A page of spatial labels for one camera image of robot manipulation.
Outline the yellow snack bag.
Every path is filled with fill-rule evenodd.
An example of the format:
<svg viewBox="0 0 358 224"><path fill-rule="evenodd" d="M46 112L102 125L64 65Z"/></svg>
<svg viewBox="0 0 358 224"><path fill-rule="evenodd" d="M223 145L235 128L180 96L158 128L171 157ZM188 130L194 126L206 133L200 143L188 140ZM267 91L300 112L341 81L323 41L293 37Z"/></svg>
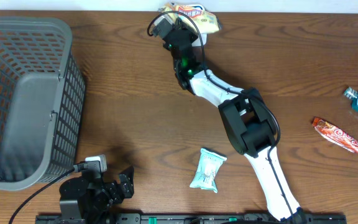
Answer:
<svg viewBox="0 0 358 224"><path fill-rule="evenodd" d="M219 19L211 12L208 12L201 4L179 4L168 2L158 9L160 12L178 11L197 25L201 34L212 34L221 30Z"/></svg>

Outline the light teal snack packet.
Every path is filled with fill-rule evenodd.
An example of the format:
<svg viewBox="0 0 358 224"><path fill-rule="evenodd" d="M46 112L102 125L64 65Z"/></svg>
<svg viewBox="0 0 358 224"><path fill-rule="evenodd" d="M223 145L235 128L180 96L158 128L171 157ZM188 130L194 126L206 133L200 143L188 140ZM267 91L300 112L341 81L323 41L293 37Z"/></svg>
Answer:
<svg viewBox="0 0 358 224"><path fill-rule="evenodd" d="M200 159L197 170L191 181L190 188L212 190L214 193L217 193L218 188L215 183L215 177L219 168L226 161L227 157L202 147L200 149Z"/></svg>

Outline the red chocolate bar wrapper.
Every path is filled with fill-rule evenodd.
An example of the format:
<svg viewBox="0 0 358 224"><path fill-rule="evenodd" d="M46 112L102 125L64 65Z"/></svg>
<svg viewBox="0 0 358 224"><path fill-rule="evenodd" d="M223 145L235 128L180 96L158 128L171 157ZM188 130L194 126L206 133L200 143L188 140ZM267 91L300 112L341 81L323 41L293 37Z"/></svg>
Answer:
<svg viewBox="0 0 358 224"><path fill-rule="evenodd" d="M319 117L314 117L312 125L314 129L329 142L358 154L358 140L347 134L341 128Z"/></svg>

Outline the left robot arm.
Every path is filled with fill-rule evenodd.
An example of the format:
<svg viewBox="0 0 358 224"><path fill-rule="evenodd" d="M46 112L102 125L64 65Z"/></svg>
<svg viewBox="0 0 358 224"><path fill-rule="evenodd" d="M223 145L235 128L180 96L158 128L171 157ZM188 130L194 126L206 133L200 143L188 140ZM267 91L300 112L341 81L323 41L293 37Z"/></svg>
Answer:
<svg viewBox="0 0 358 224"><path fill-rule="evenodd" d="M65 181L59 188L60 223L116 223L117 216L110 208L134 195L134 168L130 166L122 171L119 182L105 182L97 162L76 164L74 168L81 175Z"/></svg>

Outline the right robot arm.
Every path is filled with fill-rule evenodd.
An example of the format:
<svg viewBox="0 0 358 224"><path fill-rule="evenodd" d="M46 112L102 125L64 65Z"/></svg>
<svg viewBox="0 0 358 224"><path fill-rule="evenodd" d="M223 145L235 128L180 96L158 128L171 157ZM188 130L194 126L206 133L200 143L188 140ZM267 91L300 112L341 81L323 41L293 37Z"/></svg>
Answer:
<svg viewBox="0 0 358 224"><path fill-rule="evenodd" d="M198 60L193 42L199 33L167 16L155 23L152 35L164 41L173 57L178 84L219 110L233 148L250 162L264 191L269 213L282 223L306 223L306 216L287 184L277 155L280 129L255 88L243 90L219 79Z"/></svg>

